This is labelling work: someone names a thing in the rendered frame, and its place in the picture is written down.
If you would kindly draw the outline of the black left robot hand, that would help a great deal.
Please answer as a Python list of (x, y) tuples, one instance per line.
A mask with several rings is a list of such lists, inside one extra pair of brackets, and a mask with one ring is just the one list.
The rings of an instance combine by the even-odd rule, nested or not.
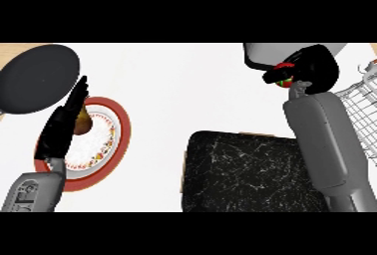
[(70, 149), (76, 121), (89, 95), (87, 77), (83, 77), (73, 89), (67, 103), (59, 106), (46, 122), (36, 149), (34, 158), (64, 158)]

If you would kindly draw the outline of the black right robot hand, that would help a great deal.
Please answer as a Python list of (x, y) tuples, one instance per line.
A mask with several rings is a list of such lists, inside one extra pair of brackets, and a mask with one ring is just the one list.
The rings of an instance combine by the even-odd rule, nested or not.
[(309, 64), (303, 62), (300, 52), (296, 52), (288, 57), (285, 63), (291, 63), (294, 67), (278, 70), (272, 69), (263, 74), (262, 78), (268, 84), (293, 78), (293, 82), (302, 81), (311, 83), (311, 86), (305, 90), (306, 95), (315, 95), (330, 91), (339, 79), (339, 66), (336, 69), (314, 71)]

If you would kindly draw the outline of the red tomato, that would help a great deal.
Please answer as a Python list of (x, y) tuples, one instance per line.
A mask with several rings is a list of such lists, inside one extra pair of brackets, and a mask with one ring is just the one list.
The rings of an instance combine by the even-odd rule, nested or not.
[[(283, 62), (283, 63), (280, 63), (280, 64), (274, 67), (274, 69), (278, 70), (278, 69), (281, 69), (281, 68), (293, 68), (293, 67), (294, 67), (294, 65), (293, 65), (291, 63)], [(288, 79), (284, 79), (284, 80), (278, 81), (278, 82), (277, 82), (277, 85), (278, 85), (280, 87), (283, 87), (283, 88), (290, 88), (290, 87), (291, 87), (291, 83), (293, 83), (293, 78), (288, 78)]]

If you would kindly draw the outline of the grey tray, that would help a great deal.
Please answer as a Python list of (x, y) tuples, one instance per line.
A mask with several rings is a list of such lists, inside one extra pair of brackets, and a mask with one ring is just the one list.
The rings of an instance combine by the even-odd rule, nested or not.
[(256, 70), (269, 71), (300, 52), (314, 71), (336, 69), (334, 57), (345, 46), (345, 43), (244, 43), (244, 63)]

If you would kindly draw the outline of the brown pear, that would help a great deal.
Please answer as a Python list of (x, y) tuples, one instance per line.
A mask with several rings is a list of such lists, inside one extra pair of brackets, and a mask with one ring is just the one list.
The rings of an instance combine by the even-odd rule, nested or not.
[(74, 128), (74, 135), (86, 134), (93, 126), (93, 121), (90, 115), (87, 113), (86, 107), (81, 107), (77, 119), (76, 119), (76, 128)]

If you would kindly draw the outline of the white patterned plate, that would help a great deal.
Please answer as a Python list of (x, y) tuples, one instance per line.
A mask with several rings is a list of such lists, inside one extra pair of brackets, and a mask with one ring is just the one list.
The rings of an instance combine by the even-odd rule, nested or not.
[(87, 133), (73, 136), (65, 156), (70, 179), (83, 178), (101, 170), (115, 153), (121, 138), (115, 112), (101, 105), (87, 105), (86, 109), (93, 126)]

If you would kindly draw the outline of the red round placemat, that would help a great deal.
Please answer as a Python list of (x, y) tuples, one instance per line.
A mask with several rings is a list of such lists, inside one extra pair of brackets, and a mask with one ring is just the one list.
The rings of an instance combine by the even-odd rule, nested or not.
[(120, 120), (121, 124), (121, 138), (120, 138), (120, 144), (115, 149), (115, 153), (107, 162), (105, 166), (101, 168), (98, 172), (90, 174), (89, 176), (79, 178), (79, 179), (70, 179), (67, 174), (67, 180), (65, 180), (65, 187), (64, 190), (67, 192), (83, 190), (93, 185), (96, 185), (113, 173), (115, 170), (130, 143), (130, 137), (132, 137), (132, 122), (129, 118), (127, 111), (124, 110), (123, 106), (111, 99), (104, 97), (92, 97), (86, 99), (86, 106), (87, 105), (101, 105), (108, 107), (114, 112)]

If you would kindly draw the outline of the dark grey round pan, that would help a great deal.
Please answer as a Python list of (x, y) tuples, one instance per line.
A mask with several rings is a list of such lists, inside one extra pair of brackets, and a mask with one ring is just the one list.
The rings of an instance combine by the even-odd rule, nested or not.
[(80, 58), (64, 45), (43, 45), (21, 53), (0, 70), (0, 112), (24, 115), (53, 106), (71, 91)]

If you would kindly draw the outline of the black marble cutting board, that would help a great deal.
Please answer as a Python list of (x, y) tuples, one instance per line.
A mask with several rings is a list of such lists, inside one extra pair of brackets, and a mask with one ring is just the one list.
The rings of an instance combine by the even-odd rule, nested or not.
[(201, 130), (188, 140), (185, 212), (325, 212), (293, 138)]

